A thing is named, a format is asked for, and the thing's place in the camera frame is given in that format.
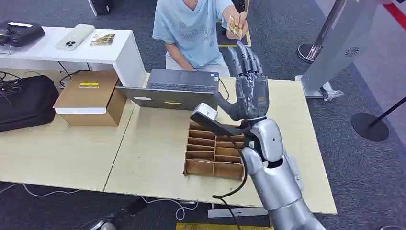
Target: gold object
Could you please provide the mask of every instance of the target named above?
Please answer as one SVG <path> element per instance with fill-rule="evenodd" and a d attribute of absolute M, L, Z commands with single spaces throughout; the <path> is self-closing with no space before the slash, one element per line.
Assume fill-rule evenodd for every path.
<path fill-rule="evenodd" d="M 274 230 L 273 227 L 240 226 L 241 230 Z M 176 230 L 238 230 L 236 225 L 177 223 Z"/>
<path fill-rule="evenodd" d="M 110 46 L 113 43 L 115 34 L 95 34 L 90 46 Z"/>
<path fill-rule="evenodd" d="M 233 35 L 239 40 L 242 39 L 242 29 L 236 26 L 236 23 L 234 22 L 234 18 L 232 16 L 230 16 L 230 20 L 228 20 L 227 30 L 232 32 Z"/>

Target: laptop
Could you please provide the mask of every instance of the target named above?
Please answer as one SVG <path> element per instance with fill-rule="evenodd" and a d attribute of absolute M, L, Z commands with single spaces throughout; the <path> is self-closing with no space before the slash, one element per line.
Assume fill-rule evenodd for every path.
<path fill-rule="evenodd" d="M 218 90 L 218 73 L 152 69 L 147 88 L 215 93 Z"/>
<path fill-rule="evenodd" d="M 218 73 L 153 69 L 146 88 L 116 88 L 141 107 L 194 110 L 203 102 L 216 108 Z"/>

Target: cardboard divider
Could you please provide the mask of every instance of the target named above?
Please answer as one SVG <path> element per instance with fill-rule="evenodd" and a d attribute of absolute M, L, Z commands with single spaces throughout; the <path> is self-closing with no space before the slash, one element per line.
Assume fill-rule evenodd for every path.
<path fill-rule="evenodd" d="M 239 148 L 242 147 L 243 144 L 243 142 L 236 143 Z M 231 142 L 216 142 L 216 147 L 234 148 L 234 145 Z"/>
<path fill-rule="evenodd" d="M 188 137 L 188 144 L 213 146 L 214 147 L 215 140 Z"/>
<path fill-rule="evenodd" d="M 234 142 L 244 142 L 244 135 L 231 136 L 231 140 Z M 230 142 L 227 136 L 218 136 L 217 141 L 219 142 Z"/>
<path fill-rule="evenodd" d="M 216 155 L 214 158 L 215 162 L 227 162 L 227 163 L 241 163 L 241 158 L 240 157 L 233 157 L 233 156 L 222 156 L 222 155 Z"/>
<path fill-rule="evenodd" d="M 241 147 L 243 135 L 231 136 Z M 189 127 L 185 154 L 184 175 L 189 173 L 242 179 L 244 167 L 234 145 L 225 136 L 218 137 L 195 122 Z"/>
<path fill-rule="evenodd" d="M 244 167 L 241 164 L 214 163 L 214 176 L 241 179 Z"/>
<path fill-rule="evenodd" d="M 216 154 L 222 155 L 222 156 L 233 156 L 233 157 L 240 156 L 237 149 L 235 149 L 235 148 L 216 147 L 215 152 L 216 152 Z"/>
<path fill-rule="evenodd" d="M 209 131 L 189 130 L 189 137 L 215 140 L 215 134 Z"/>
<path fill-rule="evenodd" d="M 189 151 L 186 152 L 186 159 L 206 159 L 209 161 L 214 161 L 214 152 Z"/>
<path fill-rule="evenodd" d="M 196 160 L 186 159 L 185 167 L 188 169 L 187 173 L 194 173 L 199 175 L 211 176 L 214 171 L 213 162 L 201 162 Z"/>
<path fill-rule="evenodd" d="M 190 126 L 189 126 L 189 130 L 200 130 L 200 131 L 209 131 L 207 128 L 204 128 L 202 126 L 200 126 L 199 124 L 197 124 L 196 122 L 191 122 Z"/>
<path fill-rule="evenodd" d="M 187 151 L 214 151 L 214 146 L 188 144 Z"/>

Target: white desk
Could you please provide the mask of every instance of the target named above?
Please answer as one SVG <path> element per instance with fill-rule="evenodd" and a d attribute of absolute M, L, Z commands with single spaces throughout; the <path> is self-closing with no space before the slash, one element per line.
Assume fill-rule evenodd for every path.
<path fill-rule="evenodd" d="M 14 73 L 22 76 L 24 71 Z M 222 79 L 235 102 L 235 79 Z M 297 159 L 305 202 L 313 212 L 336 214 L 301 84 L 269 83 L 267 116 L 279 124 L 288 153 Z M 57 115 L 48 125 L 0 133 L 6 150 L 0 152 L 0 181 L 220 203 L 211 196 L 232 190 L 240 181 L 182 174 L 190 115 L 127 103 L 118 127 L 69 126 Z M 217 118 L 236 124 L 222 110 Z M 226 201 L 261 206 L 250 178 Z"/>
<path fill-rule="evenodd" d="M 55 45 L 72 28 L 43 27 L 43 29 L 45 36 L 40 40 L 25 47 L 13 48 L 10 55 L 0 55 L 0 68 L 62 70 L 56 62 L 47 64 L 43 61 L 111 64 L 124 86 L 142 85 L 146 72 L 133 31 L 96 29 L 74 51 L 65 51 L 56 49 Z M 90 46 L 93 36 L 100 33 L 115 34 L 111 46 Z"/>
<path fill-rule="evenodd" d="M 230 92 L 230 102 L 235 102 L 235 79 L 222 80 Z M 312 212 L 336 214 L 301 84 L 291 80 L 269 83 L 271 104 L 267 116 L 279 124 L 286 150 L 297 159 L 305 202 Z M 136 105 L 104 191 L 222 203 L 212 195 L 225 194 L 241 181 L 182 174 L 191 114 Z M 217 120 L 237 124 L 221 109 Z M 262 206 L 251 178 L 225 200 L 230 205 Z"/>
<path fill-rule="evenodd" d="M 58 72 L 40 73 L 59 84 Z M 119 126 L 70 126 L 56 114 L 46 125 L 0 132 L 0 181 L 103 191 L 133 108 L 127 100 Z"/>

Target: white phone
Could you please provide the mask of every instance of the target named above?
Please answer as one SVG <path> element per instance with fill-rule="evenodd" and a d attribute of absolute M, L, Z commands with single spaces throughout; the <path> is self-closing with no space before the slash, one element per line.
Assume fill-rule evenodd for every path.
<path fill-rule="evenodd" d="M 57 49 L 75 50 L 93 31 L 94 26 L 79 24 L 56 44 Z"/>

